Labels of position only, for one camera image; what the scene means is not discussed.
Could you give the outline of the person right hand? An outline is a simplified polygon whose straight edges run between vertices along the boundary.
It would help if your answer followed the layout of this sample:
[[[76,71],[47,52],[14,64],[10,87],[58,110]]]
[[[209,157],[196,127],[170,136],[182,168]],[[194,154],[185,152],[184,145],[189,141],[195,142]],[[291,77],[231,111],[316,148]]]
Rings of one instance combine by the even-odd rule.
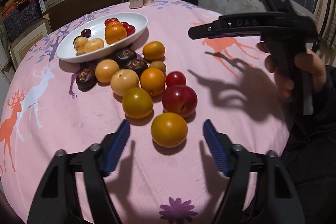
[[[264,64],[266,69],[274,74],[274,80],[280,95],[289,98],[294,88],[294,82],[278,71],[278,65],[271,55],[266,57]],[[300,70],[310,73],[314,91],[321,91],[327,79],[326,68],[322,60],[312,50],[307,49],[306,53],[299,53],[294,58],[294,64]]]

